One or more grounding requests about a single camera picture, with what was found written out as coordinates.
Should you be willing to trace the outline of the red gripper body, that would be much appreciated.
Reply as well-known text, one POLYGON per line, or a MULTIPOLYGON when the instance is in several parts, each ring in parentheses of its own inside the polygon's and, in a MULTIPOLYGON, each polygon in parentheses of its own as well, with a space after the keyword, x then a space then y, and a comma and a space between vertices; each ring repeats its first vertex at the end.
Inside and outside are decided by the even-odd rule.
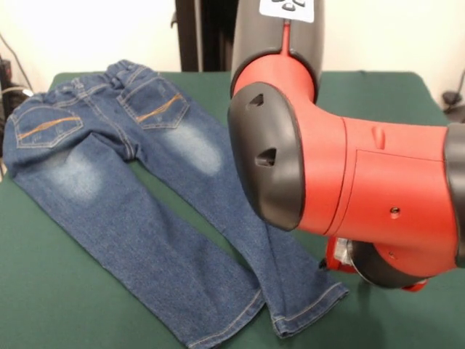
POLYGON ((356 273, 364 281, 385 289, 417 292, 429 277, 408 275, 391 266, 372 243, 330 237, 326 245, 324 268, 356 273))

